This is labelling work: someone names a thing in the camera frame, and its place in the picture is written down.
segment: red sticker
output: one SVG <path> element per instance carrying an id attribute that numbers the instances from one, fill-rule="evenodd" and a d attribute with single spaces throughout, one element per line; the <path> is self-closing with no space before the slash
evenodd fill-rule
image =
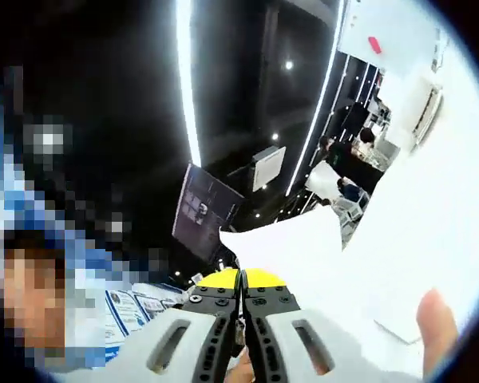
<path id="1" fill-rule="evenodd" d="M 382 52 L 382 48 L 380 48 L 380 45 L 379 45 L 378 40 L 376 38 L 371 36 L 367 40 L 369 40 L 370 47 L 373 49 L 373 51 L 376 54 L 380 54 Z"/>

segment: led light strip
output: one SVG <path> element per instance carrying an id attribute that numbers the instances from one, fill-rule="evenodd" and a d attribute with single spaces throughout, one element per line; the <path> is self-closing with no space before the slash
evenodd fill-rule
<path id="1" fill-rule="evenodd" d="M 192 47 L 190 43 L 190 19 L 192 18 L 192 0 L 177 0 L 176 36 L 177 61 L 183 97 L 184 122 L 190 146 L 192 162 L 200 166 L 199 141 L 195 122 L 195 109 L 192 90 Z"/>
<path id="2" fill-rule="evenodd" d="M 370 88 L 369 88 L 369 92 L 367 94 L 367 97 L 366 97 L 366 100 L 364 101 L 364 106 L 367 105 L 367 101 L 369 101 L 369 97 L 370 97 L 370 93 L 373 91 L 373 87 L 374 87 L 374 82 L 376 81 L 376 76 L 378 75 L 378 72 L 379 72 L 380 69 L 376 69 L 376 72 L 374 72 L 374 77 L 373 77 L 373 80 L 371 82 L 371 85 L 370 85 Z"/>
<path id="3" fill-rule="evenodd" d="M 340 136 L 339 139 L 338 139 L 339 142 L 342 141 L 342 139 L 344 138 L 344 135 L 345 135 L 345 134 L 346 134 L 346 129 L 344 129 L 344 130 L 342 131 L 342 134 L 341 134 L 341 136 Z"/>
<path id="4" fill-rule="evenodd" d="M 370 67 L 370 64 L 367 64 L 366 71 L 364 72 L 364 76 L 362 77 L 362 84 L 360 84 L 360 89 L 358 90 L 357 98 L 354 99 L 354 102 L 358 102 L 358 99 L 360 98 L 360 94 L 362 94 L 362 89 L 366 82 L 366 77 L 367 77 L 367 72 L 369 71 L 369 67 Z"/>
<path id="5" fill-rule="evenodd" d="M 325 73 L 325 79 L 323 81 L 323 87 L 321 88 L 321 93 L 319 94 L 318 104 L 316 105 L 316 110 L 314 112 L 314 116 L 312 117 L 311 126 L 309 128 L 309 133 L 307 134 L 307 138 L 305 139 L 305 143 L 303 144 L 303 149 L 296 163 L 295 171 L 293 172 L 293 176 L 291 177 L 291 182 L 286 190 L 286 196 L 291 193 L 291 188 L 296 181 L 296 176 L 298 175 L 298 171 L 300 166 L 302 166 L 303 157 L 307 151 L 307 147 L 309 146 L 309 141 L 311 140 L 312 133 L 314 132 L 316 122 L 318 120 L 319 112 L 321 111 L 321 105 L 323 104 L 323 99 L 325 97 L 325 92 L 327 90 L 328 81 L 330 80 L 330 75 L 332 72 L 332 67 L 334 66 L 334 59 L 335 54 L 337 53 L 337 45 L 338 45 L 338 37 L 341 31 L 342 25 L 342 15 L 344 13 L 344 0 L 338 0 L 338 9 L 337 9 L 337 21 L 335 24 L 335 31 L 334 31 L 334 43 L 332 45 L 332 51 L 330 55 L 330 60 L 328 61 L 327 71 Z"/>
<path id="6" fill-rule="evenodd" d="M 309 198 L 307 199 L 305 205 L 303 205 L 303 209 L 302 211 L 300 212 L 300 215 L 303 214 L 305 212 L 305 209 L 307 209 L 307 205 L 310 203 L 312 197 L 314 197 L 315 193 L 312 192 L 312 194 L 309 196 Z"/>
<path id="7" fill-rule="evenodd" d="M 325 125 L 323 126 L 323 131 L 321 132 L 320 137 L 324 136 L 325 132 L 327 131 L 328 124 L 330 123 L 330 120 L 332 118 L 332 115 L 334 114 L 334 109 L 335 109 L 335 106 L 337 105 L 338 95 L 341 93 L 342 83 L 344 82 L 344 78 L 346 77 L 346 72 L 348 70 L 348 65 L 350 64 L 350 58 L 351 58 L 351 56 L 348 54 L 346 56 L 346 61 L 344 61 L 344 68 L 342 68 L 341 81 L 338 83 L 337 92 L 335 92 L 334 102 L 332 103 L 332 108 L 331 108 L 330 114 L 327 117 L 327 122 L 325 122 Z M 314 159 L 318 155 L 318 151 L 319 151 L 319 143 L 316 144 L 316 149 L 314 150 L 314 154 L 312 155 L 312 158 L 311 158 L 311 161 L 309 162 L 309 165 L 311 165 L 314 162 Z"/>

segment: human hand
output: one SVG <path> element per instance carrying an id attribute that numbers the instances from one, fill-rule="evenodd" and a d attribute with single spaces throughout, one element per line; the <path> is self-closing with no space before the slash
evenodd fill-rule
<path id="1" fill-rule="evenodd" d="M 457 340 L 453 312 L 436 289 L 428 291 L 417 310 L 424 343 L 424 376 L 431 373 Z"/>
<path id="2" fill-rule="evenodd" d="M 251 383 L 252 381 L 254 381 L 254 368 L 248 356 L 248 349 L 245 347 L 238 364 L 229 371 L 224 383 Z"/>
<path id="3" fill-rule="evenodd" d="M 423 363 L 426 376 L 433 371 L 457 340 L 453 312 L 436 289 L 428 291 L 422 298 L 418 307 L 417 323 L 424 343 Z M 246 349 L 238 365 L 226 376 L 224 383 L 250 383 L 253 379 L 254 370 Z"/>

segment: bolt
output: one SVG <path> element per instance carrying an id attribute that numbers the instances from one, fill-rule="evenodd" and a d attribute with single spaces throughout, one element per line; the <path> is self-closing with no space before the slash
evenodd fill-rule
<path id="1" fill-rule="evenodd" d="M 254 299 L 254 300 L 252 301 L 252 303 L 254 304 L 254 306 L 266 305 L 266 299 L 264 299 L 264 298 L 257 298 L 257 299 Z"/>
<path id="2" fill-rule="evenodd" d="M 200 301 L 202 301 L 202 297 L 200 295 L 192 295 L 190 297 L 191 303 L 199 303 Z"/>
<path id="3" fill-rule="evenodd" d="M 220 298 L 220 299 L 216 299 L 215 304 L 217 306 L 226 306 L 229 304 L 229 301 L 227 299 Z"/>

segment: person in black shirt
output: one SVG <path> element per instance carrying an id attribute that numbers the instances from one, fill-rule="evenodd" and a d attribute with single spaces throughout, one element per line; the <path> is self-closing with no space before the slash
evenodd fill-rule
<path id="1" fill-rule="evenodd" d="M 376 140 L 376 136 L 370 128 L 362 129 L 359 136 L 361 142 L 363 142 L 364 144 L 368 144 L 371 147 L 374 147 L 374 141 Z"/>
<path id="2" fill-rule="evenodd" d="M 358 153 L 352 148 L 351 143 L 335 142 L 330 138 L 321 137 L 319 145 L 323 159 L 337 174 L 349 178 L 369 194 L 373 193 L 383 172 L 358 158 Z"/>

